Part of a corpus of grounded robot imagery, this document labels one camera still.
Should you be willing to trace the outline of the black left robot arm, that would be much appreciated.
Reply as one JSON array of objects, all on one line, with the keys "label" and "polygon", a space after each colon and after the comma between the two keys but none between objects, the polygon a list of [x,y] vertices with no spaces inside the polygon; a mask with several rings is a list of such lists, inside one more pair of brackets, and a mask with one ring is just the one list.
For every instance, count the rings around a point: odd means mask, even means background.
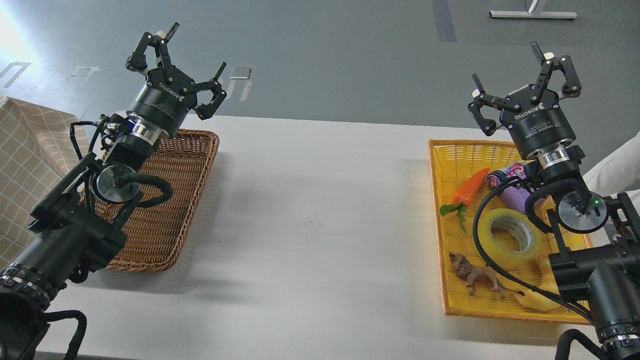
[{"label": "black left robot arm", "polygon": [[145,77],[126,116],[102,115],[89,149],[81,155],[74,128],[70,139],[78,155],[71,169],[30,212],[35,240],[1,271],[1,358],[32,360],[52,322],[77,321],[64,358],[75,360],[87,330],[78,310],[49,312],[66,282],[82,283],[106,268],[125,248],[124,232],[136,209],[158,207],[175,191],[166,177],[142,173],[145,162],[173,139],[189,111],[210,119],[224,102],[219,77],[195,82],[174,66],[169,42],[179,29],[145,32],[126,68]]}]

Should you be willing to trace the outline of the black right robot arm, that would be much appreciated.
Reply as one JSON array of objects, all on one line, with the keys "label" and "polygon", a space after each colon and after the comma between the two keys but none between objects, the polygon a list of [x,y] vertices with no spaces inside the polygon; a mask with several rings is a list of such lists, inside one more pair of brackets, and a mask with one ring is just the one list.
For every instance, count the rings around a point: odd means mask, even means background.
[{"label": "black right robot arm", "polygon": [[[514,177],[480,203],[472,225],[473,241],[486,265],[516,284],[583,317],[598,342],[570,329],[558,339],[555,358],[567,360],[578,341],[599,360],[637,360],[640,353],[639,214],[626,193],[601,196],[590,191],[580,171],[585,153],[574,145],[576,135],[560,101],[582,91],[569,55],[532,51],[541,68],[532,84],[504,97],[488,94],[479,77],[468,111],[487,136],[506,128],[526,161],[525,177]],[[482,244],[479,223],[486,205],[509,187],[531,191],[525,215],[544,234],[553,236],[557,251],[548,256],[558,292],[541,289],[510,274]]]}]

